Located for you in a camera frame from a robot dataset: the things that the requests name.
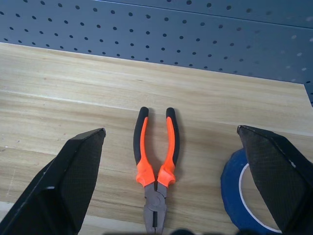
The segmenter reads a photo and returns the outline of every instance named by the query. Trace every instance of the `wooden surface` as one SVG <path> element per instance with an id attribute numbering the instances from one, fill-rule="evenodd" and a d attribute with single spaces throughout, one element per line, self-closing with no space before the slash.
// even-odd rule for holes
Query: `wooden surface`
<path id="1" fill-rule="evenodd" d="M 165 233 L 236 231 L 224 211 L 220 176 L 242 147 L 239 124 L 283 134 L 313 160 L 313 112 L 303 85 L 0 44 L 0 216 L 66 140 L 105 127 L 81 234 L 144 231 L 144 191 L 135 181 L 133 155 L 141 106 L 150 108 L 146 148 L 155 171 L 167 151 L 165 110 L 178 114 L 178 181 L 168 192 Z M 249 172 L 243 188 L 251 210 L 273 225 Z"/>

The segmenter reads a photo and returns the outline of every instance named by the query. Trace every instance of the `blue tape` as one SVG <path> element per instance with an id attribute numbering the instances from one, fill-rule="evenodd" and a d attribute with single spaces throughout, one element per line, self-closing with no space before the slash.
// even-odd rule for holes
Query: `blue tape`
<path id="1" fill-rule="evenodd" d="M 249 166 L 244 149 L 233 153 L 221 175 L 222 199 L 225 210 L 238 229 L 251 229 L 262 235 L 281 234 L 258 220 L 246 206 L 241 192 L 241 180 Z"/>

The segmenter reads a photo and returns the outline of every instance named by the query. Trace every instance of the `orange-black pliers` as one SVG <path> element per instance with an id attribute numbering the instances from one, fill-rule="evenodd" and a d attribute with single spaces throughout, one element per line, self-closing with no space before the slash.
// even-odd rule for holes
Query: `orange-black pliers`
<path id="1" fill-rule="evenodd" d="M 137 164 L 137 182 L 145 189 L 144 222 L 147 233 L 162 234 L 167 211 L 165 198 L 167 188 L 175 183 L 174 169 L 179 155 L 179 130 L 173 108 L 166 110 L 166 124 L 169 139 L 167 157 L 158 173 L 157 182 L 145 151 L 145 133 L 149 109 L 142 107 L 134 130 L 134 156 Z"/>

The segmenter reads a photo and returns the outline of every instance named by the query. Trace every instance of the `pliers jaw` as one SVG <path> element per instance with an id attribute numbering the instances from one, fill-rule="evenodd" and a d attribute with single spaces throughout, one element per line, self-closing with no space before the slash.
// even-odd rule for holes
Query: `pliers jaw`
<path id="1" fill-rule="evenodd" d="M 146 204 L 143 208 L 144 222 L 148 234 L 162 234 L 167 207 L 165 198 L 166 186 L 158 183 L 151 183 L 145 187 Z"/>

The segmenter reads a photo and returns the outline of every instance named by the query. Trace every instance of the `blue pegboard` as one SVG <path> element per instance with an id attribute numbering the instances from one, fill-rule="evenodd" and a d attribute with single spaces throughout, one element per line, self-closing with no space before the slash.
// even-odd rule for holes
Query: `blue pegboard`
<path id="1" fill-rule="evenodd" d="M 2 0 L 0 41 L 310 85 L 312 9 L 310 0 Z"/>

